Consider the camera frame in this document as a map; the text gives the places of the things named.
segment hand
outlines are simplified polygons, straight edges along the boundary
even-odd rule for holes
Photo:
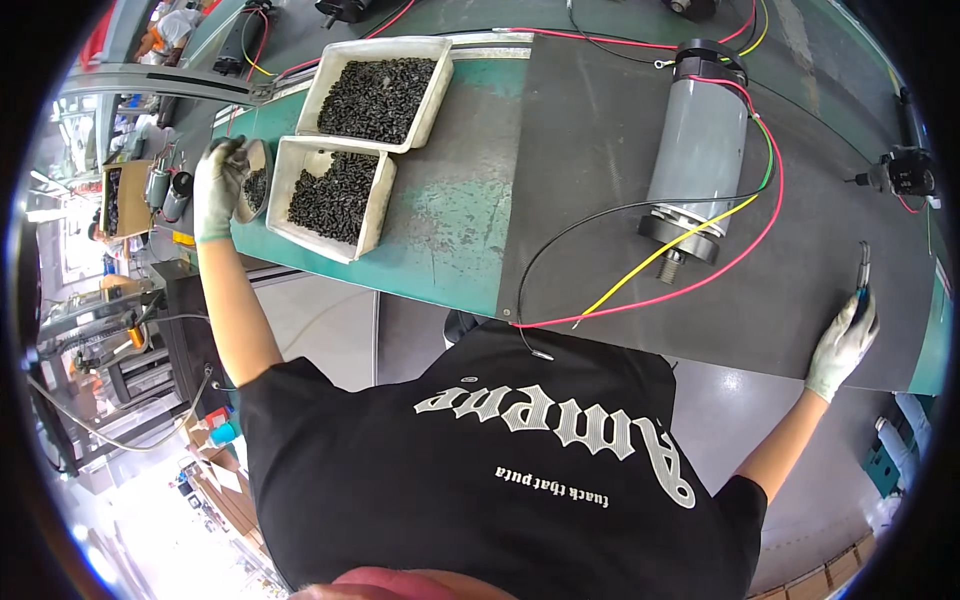
[[[218,137],[204,151],[193,179],[193,237],[198,244],[230,237],[230,217],[250,172],[247,141]]]
[[[813,350],[804,387],[827,403],[860,364],[880,331],[880,319],[876,314],[876,303],[870,288],[867,288],[867,298],[867,310],[863,317],[851,325],[857,305],[857,294],[853,294]]]

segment lips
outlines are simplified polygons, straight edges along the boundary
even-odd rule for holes
[[[379,566],[347,571],[329,588],[366,593],[365,597],[383,600],[456,600],[450,588],[429,577]]]

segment gray floor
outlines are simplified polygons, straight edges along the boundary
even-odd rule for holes
[[[447,309],[380,295],[377,381],[407,381],[444,351]],[[673,434],[701,481],[716,492],[777,424],[801,381],[680,360]],[[876,436],[889,394],[837,393],[800,462],[767,511],[751,593],[792,580],[870,531],[865,515],[879,494],[860,461]]]

